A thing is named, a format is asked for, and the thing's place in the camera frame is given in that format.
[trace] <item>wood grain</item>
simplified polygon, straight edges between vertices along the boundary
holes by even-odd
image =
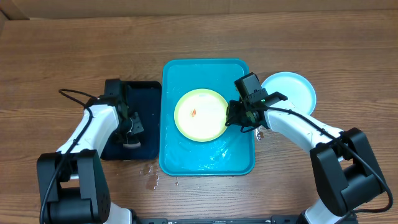
[[[93,95],[104,80],[157,80],[175,58],[241,58],[261,81],[278,71],[307,77],[314,117],[368,136],[398,194],[398,11],[9,21],[0,37],[0,223],[37,223],[35,162],[81,120],[57,93]],[[298,214],[317,199],[310,158],[262,130],[256,166],[239,177],[175,177],[156,161],[103,162],[112,201],[140,217],[238,218]],[[147,189],[158,170],[159,184]],[[383,207],[382,195],[364,207]],[[395,223],[398,208],[360,215]]]

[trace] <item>teal plastic tray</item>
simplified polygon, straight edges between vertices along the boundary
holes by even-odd
[[[230,126],[217,139],[196,142],[177,129],[174,109],[191,90],[218,92],[227,102],[238,100],[234,81],[249,73],[239,59],[172,60],[163,70],[159,164],[168,175],[244,175],[254,167],[254,135]]]

